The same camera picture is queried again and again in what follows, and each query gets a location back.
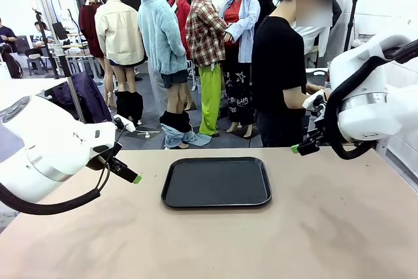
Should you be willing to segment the mannequin in dark coat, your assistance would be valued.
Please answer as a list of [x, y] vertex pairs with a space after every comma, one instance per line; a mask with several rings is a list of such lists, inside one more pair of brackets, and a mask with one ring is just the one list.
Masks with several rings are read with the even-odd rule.
[[332, 0], [332, 27], [334, 27], [342, 14], [342, 10], [337, 0]]

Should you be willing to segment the mannequin in cream jacket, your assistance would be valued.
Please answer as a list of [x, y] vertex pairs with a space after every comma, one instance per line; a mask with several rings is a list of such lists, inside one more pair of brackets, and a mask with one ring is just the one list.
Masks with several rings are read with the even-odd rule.
[[135, 67], [144, 61], [137, 11], [121, 0], [107, 0], [97, 9], [95, 27], [99, 46], [118, 82], [117, 114], [137, 126], [144, 108], [135, 85]]

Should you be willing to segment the mannequin base plate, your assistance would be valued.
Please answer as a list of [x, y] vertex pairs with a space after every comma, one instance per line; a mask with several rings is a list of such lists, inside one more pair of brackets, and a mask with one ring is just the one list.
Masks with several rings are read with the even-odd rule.
[[151, 140], [161, 134], [160, 129], [139, 128], [126, 134], [127, 137], [140, 140]]

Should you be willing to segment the mannequin in white shirt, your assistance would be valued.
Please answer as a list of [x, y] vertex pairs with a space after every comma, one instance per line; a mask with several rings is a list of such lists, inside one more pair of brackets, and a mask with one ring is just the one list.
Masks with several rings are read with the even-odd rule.
[[313, 52], [315, 47], [319, 57], [325, 55], [330, 27], [297, 27], [296, 30], [304, 41], [304, 55]]

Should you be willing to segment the dropped blue jeans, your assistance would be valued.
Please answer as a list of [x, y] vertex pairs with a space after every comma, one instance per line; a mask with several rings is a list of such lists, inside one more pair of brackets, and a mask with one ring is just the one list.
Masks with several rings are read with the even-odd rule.
[[162, 124], [161, 128], [165, 132], [165, 148], [167, 149], [178, 147], [181, 144], [202, 147], [212, 140], [211, 136], [195, 133], [192, 129], [184, 133], [165, 124]]

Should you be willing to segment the mannequin in maroon sweater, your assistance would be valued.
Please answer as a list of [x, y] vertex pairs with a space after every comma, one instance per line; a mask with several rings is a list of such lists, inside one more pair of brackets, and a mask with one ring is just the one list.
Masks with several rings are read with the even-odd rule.
[[78, 22], [80, 31], [88, 42], [90, 54], [98, 60], [101, 69], [105, 71], [105, 58], [99, 45], [95, 27], [95, 14], [100, 6], [99, 0], [86, 0], [86, 3], [79, 10]]

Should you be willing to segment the person's right forearm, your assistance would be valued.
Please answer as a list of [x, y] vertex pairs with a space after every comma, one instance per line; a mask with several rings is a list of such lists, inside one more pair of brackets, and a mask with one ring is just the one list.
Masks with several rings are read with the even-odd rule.
[[283, 90], [283, 99], [290, 109], [302, 109], [305, 100], [317, 91], [314, 84], [306, 84], [306, 92], [302, 92], [301, 87]]

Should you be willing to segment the grey metal column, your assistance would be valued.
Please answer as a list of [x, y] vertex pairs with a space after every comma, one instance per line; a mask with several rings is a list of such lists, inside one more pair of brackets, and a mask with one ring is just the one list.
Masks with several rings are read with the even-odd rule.
[[[44, 11], [43, 16], [46, 18], [46, 21], [48, 22], [48, 26], [51, 28], [52, 36], [55, 35], [57, 37], [56, 32], [53, 28], [53, 21], [52, 21], [52, 16], [50, 14], [50, 10], [48, 8], [48, 2], [47, 2], [47, 0], [40, 0], [40, 1], [41, 1], [41, 4], [42, 4], [42, 7], [43, 7], [43, 11]], [[82, 108], [80, 106], [80, 101], [79, 101], [78, 95], [76, 93], [76, 90], [74, 88], [72, 77], [71, 77], [70, 80], [67, 80], [67, 83], [68, 83], [69, 90], [70, 90], [70, 93], [71, 93], [72, 101], [74, 103], [74, 106], [75, 106], [75, 109], [76, 109], [76, 112], [77, 112], [77, 115], [78, 115], [78, 119], [81, 122], [85, 123], [86, 120], [85, 120], [84, 115], [82, 113]]]

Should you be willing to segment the large black serving tray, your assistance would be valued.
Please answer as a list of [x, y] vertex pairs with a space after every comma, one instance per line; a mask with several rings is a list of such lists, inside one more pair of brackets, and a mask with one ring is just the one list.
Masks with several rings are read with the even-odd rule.
[[173, 162], [161, 192], [174, 209], [260, 207], [272, 191], [265, 164], [256, 157], [191, 157]]

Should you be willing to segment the grey stool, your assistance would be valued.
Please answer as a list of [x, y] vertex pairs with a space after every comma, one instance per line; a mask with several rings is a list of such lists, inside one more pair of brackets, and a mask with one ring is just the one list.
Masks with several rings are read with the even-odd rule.
[[42, 75], [45, 74], [47, 72], [46, 70], [46, 66], [44, 64], [44, 62], [42, 61], [41, 57], [35, 58], [35, 59], [31, 59], [28, 58], [27, 59], [27, 67], [28, 67], [28, 72], [29, 75]]

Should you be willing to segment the seated person in striped shirt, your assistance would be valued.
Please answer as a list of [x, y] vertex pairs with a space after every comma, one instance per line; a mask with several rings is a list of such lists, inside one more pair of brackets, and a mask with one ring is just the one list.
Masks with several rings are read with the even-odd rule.
[[48, 29], [47, 25], [44, 22], [35, 22], [34, 23], [37, 32], [33, 35], [31, 49], [25, 51], [27, 57], [31, 55], [40, 55], [43, 56], [42, 49], [45, 47], [44, 40], [48, 44], [53, 43], [54, 38], [52, 32]]

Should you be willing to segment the mannequin in plaid shirt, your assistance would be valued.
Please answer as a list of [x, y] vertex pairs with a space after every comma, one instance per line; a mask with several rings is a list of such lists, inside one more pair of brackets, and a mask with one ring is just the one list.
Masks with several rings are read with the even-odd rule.
[[221, 62], [225, 60], [225, 20], [219, 17], [212, 0], [191, 0], [185, 37], [191, 60], [201, 80], [202, 121], [199, 133], [217, 137], [221, 101]]

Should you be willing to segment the purple jacket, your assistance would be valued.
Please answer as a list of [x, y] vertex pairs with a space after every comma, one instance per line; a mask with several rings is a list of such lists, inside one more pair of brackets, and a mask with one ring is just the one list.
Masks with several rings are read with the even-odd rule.
[[[86, 123], [111, 122], [110, 111], [94, 80], [86, 72], [74, 74], [71, 78]], [[51, 102], [69, 112], [74, 119], [79, 119], [68, 83], [53, 87], [45, 95], [50, 95]]]

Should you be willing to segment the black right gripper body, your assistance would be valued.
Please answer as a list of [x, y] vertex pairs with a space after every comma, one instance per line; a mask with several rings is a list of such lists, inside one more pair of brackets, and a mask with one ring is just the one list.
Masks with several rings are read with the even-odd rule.
[[327, 102], [323, 99], [316, 99], [312, 104], [311, 112], [315, 113], [316, 119], [314, 120], [314, 128], [308, 131], [309, 142], [313, 144], [326, 144], [326, 123], [325, 123], [325, 110]]

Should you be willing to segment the black bag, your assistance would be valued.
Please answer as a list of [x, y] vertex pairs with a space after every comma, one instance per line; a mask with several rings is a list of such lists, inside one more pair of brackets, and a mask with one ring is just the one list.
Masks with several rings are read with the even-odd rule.
[[24, 72], [20, 64], [6, 51], [2, 52], [1, 56], [8, 67], [11, 78], [22, 78]]

